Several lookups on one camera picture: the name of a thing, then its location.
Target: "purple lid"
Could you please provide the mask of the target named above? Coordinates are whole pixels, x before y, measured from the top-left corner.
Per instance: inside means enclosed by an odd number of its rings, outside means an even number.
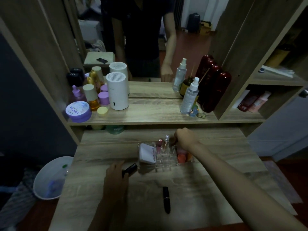
[[[74,94],[74,96],[75,96],[75,97],[80,97],[80,96],[81,96],[80,90],[79,90],[75,85],[73,85],[72,88],[73,88],[73,94]]]
[[[109,105],[109,93],[106,91],[102,91],[98,94],[98,98],[101,105]]]
[[[65,112],[73,122],[81,123],[90,119],[92,112],[85,101],[76,101],[66,107]]]
[[[101,91],[108,91],[107,84],[104,84],[100,87]]]

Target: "spray bottle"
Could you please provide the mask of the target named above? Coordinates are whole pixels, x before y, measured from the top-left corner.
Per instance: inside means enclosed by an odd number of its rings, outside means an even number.
[[[183,58],[180,66],[176,70],[175,80],[172,89],[174,91],[179,91],[181,83],[183,82],[185,75],[186,75],[186,58]]]
[[[195,99],[199,93],[198,91],[198,82],[199,78],[195,77],[193,82],[190,84],[190,87],[187,88],[183,102],[180,107],[180,112],[183,114],[190,114],[192,106],[195,102]]]

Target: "purple dropper bottle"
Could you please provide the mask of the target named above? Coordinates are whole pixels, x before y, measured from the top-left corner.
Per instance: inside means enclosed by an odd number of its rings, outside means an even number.
[[[75,101],[85,101],[87,102],[86,96],[81,93],[80,89],[78,89],[75,85],[72,86],[73,94]]]

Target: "white trash bin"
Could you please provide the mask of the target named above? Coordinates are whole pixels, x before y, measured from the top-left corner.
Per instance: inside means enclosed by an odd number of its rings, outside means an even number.
[[[71,156],[62,156],[46,164],[34,180],[34,194],[43,200],[59,198],[73,159]]]

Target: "black suitcase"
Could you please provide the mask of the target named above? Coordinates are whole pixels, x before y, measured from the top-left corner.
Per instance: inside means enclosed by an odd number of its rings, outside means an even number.
[[[198,13],[190,14],[187,24],[188,32],[198,32],[199,23],[200,23],[200,15]]]

